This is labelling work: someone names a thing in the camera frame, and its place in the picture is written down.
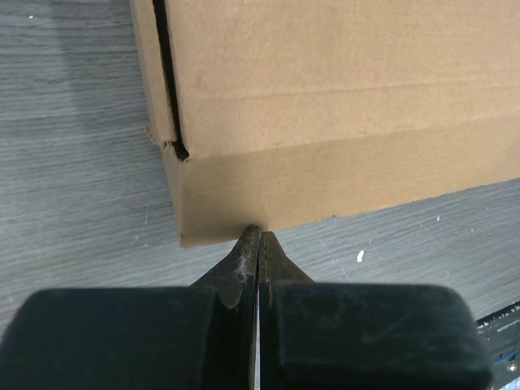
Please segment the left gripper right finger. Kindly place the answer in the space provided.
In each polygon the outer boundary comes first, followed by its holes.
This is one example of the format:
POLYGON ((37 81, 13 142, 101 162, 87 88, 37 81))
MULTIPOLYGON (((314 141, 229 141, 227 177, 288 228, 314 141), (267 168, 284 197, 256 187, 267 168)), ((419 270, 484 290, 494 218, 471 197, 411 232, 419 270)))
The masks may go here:
POLYGON ((264 389, 486 389, 492 366, 450 288, 316 283, 272 232, 258 252, 264 389))

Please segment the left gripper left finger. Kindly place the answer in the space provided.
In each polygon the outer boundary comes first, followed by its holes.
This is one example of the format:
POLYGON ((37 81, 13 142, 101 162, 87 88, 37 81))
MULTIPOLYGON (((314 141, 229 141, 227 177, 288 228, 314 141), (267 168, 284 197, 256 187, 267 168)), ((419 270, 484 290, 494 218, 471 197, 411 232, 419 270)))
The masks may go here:
POLYGON ((1 343, 4 389, 251 389, 260 231, 188 287, 33 293, 1 343))

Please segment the brown cardboard box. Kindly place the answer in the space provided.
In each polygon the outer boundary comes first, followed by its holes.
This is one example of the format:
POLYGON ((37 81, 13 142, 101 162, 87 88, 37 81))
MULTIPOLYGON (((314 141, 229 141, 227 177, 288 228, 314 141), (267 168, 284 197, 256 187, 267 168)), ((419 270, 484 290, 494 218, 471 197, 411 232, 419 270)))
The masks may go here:
POLYGON ((516 179, 516 1, 133 1, 184 247, 516 179))

